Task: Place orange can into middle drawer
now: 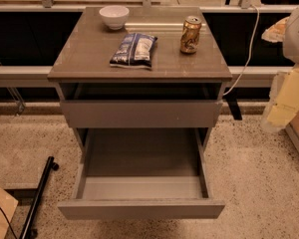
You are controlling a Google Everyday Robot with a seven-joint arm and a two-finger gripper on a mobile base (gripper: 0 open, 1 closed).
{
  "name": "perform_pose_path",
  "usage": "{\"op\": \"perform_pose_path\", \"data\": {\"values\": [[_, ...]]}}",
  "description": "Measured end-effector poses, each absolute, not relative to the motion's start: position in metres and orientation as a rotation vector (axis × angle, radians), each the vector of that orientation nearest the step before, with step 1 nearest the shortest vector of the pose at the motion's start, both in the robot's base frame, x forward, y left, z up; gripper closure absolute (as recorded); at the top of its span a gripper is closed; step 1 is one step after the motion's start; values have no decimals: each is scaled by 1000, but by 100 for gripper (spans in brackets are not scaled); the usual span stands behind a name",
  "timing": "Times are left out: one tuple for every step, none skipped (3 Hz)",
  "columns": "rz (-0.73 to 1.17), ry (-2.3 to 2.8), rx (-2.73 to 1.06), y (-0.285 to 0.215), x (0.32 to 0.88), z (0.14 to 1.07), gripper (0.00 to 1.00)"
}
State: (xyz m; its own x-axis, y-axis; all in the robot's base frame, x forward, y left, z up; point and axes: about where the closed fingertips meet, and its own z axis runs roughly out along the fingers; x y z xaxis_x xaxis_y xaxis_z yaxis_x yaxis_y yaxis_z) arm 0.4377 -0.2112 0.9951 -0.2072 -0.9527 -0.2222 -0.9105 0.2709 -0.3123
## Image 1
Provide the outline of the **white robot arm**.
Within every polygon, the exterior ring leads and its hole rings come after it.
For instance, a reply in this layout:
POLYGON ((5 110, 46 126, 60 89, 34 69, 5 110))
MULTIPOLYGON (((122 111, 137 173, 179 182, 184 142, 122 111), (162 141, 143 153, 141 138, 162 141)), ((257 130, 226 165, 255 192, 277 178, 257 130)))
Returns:
POLYGON ((283 55, 299 64, 299 5, 292 11, 286 23, 283 55))

